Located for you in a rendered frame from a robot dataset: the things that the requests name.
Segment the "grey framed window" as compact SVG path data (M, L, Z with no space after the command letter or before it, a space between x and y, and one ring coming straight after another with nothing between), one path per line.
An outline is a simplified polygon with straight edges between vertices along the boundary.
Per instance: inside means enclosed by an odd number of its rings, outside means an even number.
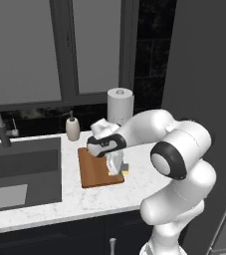
M0 110L103 104L133 87L139 0L0 0Z

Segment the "yellow sponge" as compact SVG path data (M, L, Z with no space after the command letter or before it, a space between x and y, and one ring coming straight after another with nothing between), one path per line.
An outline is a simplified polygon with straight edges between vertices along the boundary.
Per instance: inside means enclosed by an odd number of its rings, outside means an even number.
M121 165L121 169L120 172L123 176L128 176L128 172L129 172L129 164L128 163L123 163Z

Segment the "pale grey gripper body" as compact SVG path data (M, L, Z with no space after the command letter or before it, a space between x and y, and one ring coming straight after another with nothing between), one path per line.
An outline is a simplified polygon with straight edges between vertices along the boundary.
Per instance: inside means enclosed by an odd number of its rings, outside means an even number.
M107 168L110 175L118 175L123 163L123 151L118 150L107 154Z

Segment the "dark cupboard door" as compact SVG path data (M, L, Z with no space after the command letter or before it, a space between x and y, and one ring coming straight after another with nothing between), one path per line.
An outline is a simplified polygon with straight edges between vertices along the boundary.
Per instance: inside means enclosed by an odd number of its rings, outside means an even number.
M111 255L111 238L115 238L114 255L139 255L151 232L152 226L144 223L138 210L108 215L105 217L104 255Z
M0 233L0 255L103 255L100 217Z

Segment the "dark grey sink basin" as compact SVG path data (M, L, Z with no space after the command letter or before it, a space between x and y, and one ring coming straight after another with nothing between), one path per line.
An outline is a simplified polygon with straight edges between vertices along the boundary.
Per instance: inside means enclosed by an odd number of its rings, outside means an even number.
M62 201L59 137L0 143L0 211Z

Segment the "white paper towel roll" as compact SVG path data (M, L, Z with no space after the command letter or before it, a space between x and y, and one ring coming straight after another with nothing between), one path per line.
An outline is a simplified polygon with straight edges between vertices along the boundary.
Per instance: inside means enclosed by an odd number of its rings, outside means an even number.
M125 88L108 90L108 121L122 126L133 115L133 92Z

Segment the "beige soap dispenser bottle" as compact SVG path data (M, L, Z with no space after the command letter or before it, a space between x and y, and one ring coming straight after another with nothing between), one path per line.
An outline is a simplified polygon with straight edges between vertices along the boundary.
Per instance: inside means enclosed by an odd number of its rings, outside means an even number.
M74 113L70 112L70 117L66 120L66 134L70 141L77 141L80 138L80 124Z

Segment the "dark grey fridge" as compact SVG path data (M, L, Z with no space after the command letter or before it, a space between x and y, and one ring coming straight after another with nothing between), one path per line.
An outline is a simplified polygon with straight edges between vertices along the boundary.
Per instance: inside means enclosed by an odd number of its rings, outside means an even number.
M188 255L206 255L226 211L226 0L177 0L162 106L215 134L204 159L217 181L183 242Z

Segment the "brown wooden cutting board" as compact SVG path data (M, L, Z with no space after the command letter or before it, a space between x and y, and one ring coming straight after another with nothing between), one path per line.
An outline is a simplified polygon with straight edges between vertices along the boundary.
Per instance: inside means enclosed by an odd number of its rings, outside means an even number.
M78 149L82 188L112 185L124 182L122 174L109 175L107 160L93 157L85 147Z

